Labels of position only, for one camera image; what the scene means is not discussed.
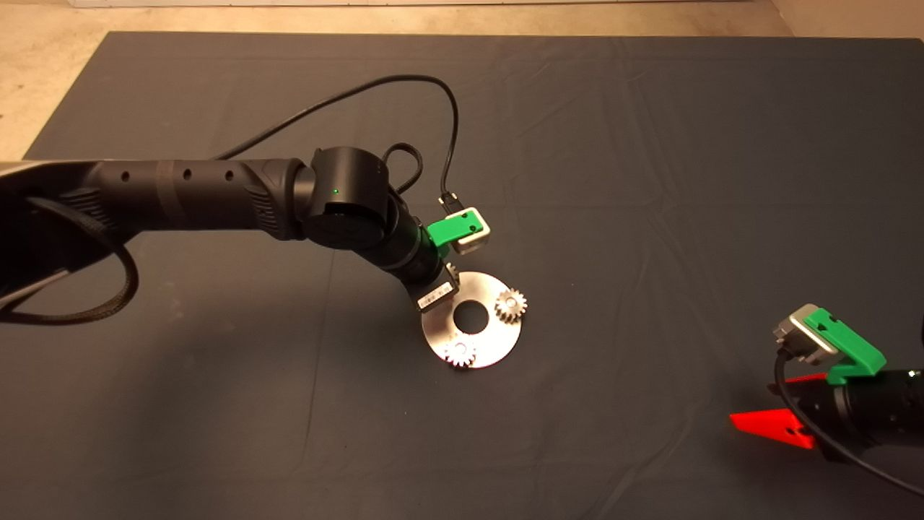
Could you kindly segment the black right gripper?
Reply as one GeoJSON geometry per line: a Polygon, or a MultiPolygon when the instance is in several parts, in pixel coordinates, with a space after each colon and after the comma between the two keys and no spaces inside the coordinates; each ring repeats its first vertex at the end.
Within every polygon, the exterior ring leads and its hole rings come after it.
{"type": "MultiPolygon", "coordinates": [[[[835,387],[827,383],[826,374],[793,376],[786,378],[783,384],[794,404],[817,425],[817,429],[842,447],[850,447],[852,441],[837,408],[835,387]]],[[[814,435],[804,427],[794,412],[786,408],[733,412],[729,414],[729,419],[737,430],[766,440],[782,442],[802,450],[814,450],[817,445],[814,435]]]]}

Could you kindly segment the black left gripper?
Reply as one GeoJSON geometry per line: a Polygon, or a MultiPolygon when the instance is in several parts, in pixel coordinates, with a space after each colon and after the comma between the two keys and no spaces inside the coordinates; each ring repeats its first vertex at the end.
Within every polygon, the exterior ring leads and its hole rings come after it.
{"type": "Polygon", "coordinates": [[[405,291],[420,313],[428,313],[439,304],[451,300],[459,291],[458,269],[451,262],[442,264],[433,281],[405,283],[405,291]]]}

